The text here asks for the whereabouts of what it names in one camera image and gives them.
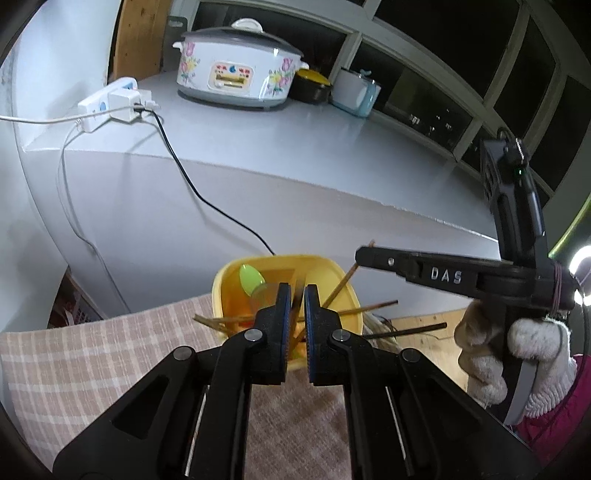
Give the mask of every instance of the floral pattern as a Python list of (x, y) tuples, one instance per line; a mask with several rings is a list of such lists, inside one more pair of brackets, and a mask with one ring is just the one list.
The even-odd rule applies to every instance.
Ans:
[(200, 59), (195, 58), (193, 55), (195, 50), (195, 43), (194, 42), (186, 42), (183, 55), (181, 56), (181, 63), (180, 63), (180, 72), (178, 73), (178, 79), (184, 85), (186, 85), (190, 79), (195, 77), (195, 67), (199, 65)]
[(269, 81), (267, 83), (267, 95), (275, 96), (289, 88), (291, 81), (296, 74), (296, 63), (293, 59), (284, 58), (281, 69), (269, 70)]

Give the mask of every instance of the lid knob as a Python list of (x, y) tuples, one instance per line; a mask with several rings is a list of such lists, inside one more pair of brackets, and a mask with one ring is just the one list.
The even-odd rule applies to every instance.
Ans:
[(232, 24), (232, 28), (237, 30), (250, 30), (253, 32), (262, 33), (262, 25), (254, 18), (240, 18)]

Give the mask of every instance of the gloved hand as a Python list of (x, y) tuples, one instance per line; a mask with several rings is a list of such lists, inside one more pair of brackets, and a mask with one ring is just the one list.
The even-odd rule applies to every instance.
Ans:
[[(462, 348), (458, 364), (469, 376), (467, 393), (483, 407), (501, 403), (507, 395), (503, 365), (489, 347), (500, 335), (500, 327), (489, 321), (480, 302), (473, 301), (456, 327), (454, 338)], [(537, 418), (555, 408), (574, 382), (577, 364), (570, 356), (570, 332), (562, 322), (551, 319), (520, 319), (507, 336), (511, 353), (521, 359), (539, 361), (525, 416)]]

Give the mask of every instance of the person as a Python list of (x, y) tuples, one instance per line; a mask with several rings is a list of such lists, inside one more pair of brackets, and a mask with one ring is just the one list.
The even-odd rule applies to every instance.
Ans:
[[(485, 408), (507, 395), (503, 365), (490, 346), (499, 334), (500, 327), (485, 316), (479, 301), (470, 304), (454, 332), (462, 348), (458, 364), (468, 374), (467, 393)], [(507, 345), (515, 357), (539, 362), (523, 418), (514, 430), (546, 465), (565, 447), (591, 404), (591, 362), (585, 361), (569, 395), (583, 368), (583, 355), (571, 356), (570, 332), (563, 322), (517, 320)]]

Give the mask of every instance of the pink sleeve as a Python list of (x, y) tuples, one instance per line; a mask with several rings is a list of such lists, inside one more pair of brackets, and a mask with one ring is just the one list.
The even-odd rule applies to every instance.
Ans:
[[(574, 359), (577, 362), (577, 369), (580, 369), (583, 356), (575, 355)], [(543, 465), (548, 464), (564, 448), (591, 404), (591, 360), (589, 356), (587, 356), (577, 388), (567, 405), (540, 438), (533, 442), (548, 422), (553, 420), (556, 410), (563, 403), (561, 402), (554, 410), (536, 419), (524, 418), (517, 425), (520, 438), (530, 446)]]

